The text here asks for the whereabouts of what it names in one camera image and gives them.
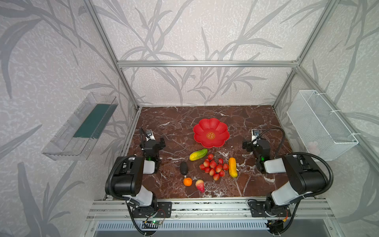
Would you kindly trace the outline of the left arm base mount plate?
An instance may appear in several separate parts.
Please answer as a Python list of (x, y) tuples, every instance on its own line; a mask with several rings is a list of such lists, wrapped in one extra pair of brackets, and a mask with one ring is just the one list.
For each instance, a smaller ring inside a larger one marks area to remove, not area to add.
[(137, 207), (132, 209), (132, 216), (134, 218), (170, 218), (172, 211), (172, 202), (170, 201), (158, 201), (152, 203), (150, 206)]

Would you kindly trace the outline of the dark fake avocado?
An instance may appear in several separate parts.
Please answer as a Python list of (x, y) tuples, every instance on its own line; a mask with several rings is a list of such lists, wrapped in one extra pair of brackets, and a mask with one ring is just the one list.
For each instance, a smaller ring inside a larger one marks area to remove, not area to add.
[(188, 165), (186, 162), (181, 162), (180, 163), (180, 173), (183, 175), (183, 176), (186, 176), (189, 172), (189, 168), (188, 168)]

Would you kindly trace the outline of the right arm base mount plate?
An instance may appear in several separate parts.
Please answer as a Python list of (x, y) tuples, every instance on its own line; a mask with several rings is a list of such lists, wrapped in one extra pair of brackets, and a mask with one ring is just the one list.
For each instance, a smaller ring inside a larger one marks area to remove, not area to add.
[(291, 217), (291, 211), (288, 205), (278, 206), (273, 201), (258, 201), (249, 199), (247, 202), (252, 217), (272, 217), (272, 218), (288, 218)]

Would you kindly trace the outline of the green-yellow fake cucumber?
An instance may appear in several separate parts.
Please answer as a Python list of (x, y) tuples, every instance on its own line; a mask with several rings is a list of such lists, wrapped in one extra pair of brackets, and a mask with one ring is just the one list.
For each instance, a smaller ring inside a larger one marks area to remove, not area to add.
[(190, 154), (190, 161), (197, 161), (199, 159), (202, 159), (204, 157), (206, 157), (208, 154), (208, 149), (202, 149), (202, 150), (199, 150), (199, 151), (196, 151), (196, 152), (193, 152), (192, 154)]

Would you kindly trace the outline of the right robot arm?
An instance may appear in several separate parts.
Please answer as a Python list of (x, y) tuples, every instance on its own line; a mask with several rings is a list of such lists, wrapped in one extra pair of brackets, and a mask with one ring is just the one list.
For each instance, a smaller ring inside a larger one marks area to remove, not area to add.
[(284, 209), (302, 199), (328, 191), (334, 181), (331, 167), (317, 155), (295, 152), (272, 159), (269, 142), (263, 139), (244, 141), (242, 148), (252, 152), (256, 166), (263, 174), (286, 173), (288, 182), (267, 195), (261, 207), (266, 212)]

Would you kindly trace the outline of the pink-yellow fake fruit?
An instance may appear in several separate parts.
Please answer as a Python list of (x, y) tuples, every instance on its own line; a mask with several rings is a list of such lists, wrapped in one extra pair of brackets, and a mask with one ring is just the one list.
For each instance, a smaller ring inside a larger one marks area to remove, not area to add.
[(203, 180), (197, 180), (196, 183), (195, 183), (195, 186), (196, 186), (196, 188), (197, 188), (201, 193), (204, 193), (204, 192), (205, 192), (205, 185), (204, 185), (204, 181), (203, 181)]

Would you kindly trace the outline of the small fake orange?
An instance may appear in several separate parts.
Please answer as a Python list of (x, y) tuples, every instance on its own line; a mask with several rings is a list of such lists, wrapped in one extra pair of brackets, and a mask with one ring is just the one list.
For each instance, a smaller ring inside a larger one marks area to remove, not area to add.
[(186, 187), (190, 187), (192, 185), (192, 179), (191, 178), (184, 178), (183, 180), (183, 184), (186, 186)]

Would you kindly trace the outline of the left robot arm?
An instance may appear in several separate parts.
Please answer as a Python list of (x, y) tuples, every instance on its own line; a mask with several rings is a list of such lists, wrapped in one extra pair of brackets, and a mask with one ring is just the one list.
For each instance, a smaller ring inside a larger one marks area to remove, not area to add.
[(158, 208), (155, 194), (142, 184), (145, 174), (155, 174), (160, 167), (159, 152), (165, 148), (165, 140), (147, 139), (142, 142), (143, 155), (118, 157), (106, 180), (105, 192), (115, 199), (126, 201), (135, 209), (155, 212)]

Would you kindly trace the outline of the yellow-orange fake gourd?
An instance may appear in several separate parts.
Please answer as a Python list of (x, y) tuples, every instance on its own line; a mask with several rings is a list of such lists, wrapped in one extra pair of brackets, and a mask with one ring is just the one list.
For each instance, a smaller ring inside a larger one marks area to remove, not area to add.
[(229, 158), (229, 174), (232, 178), (238, 177), (237, 162), (235, 158)]

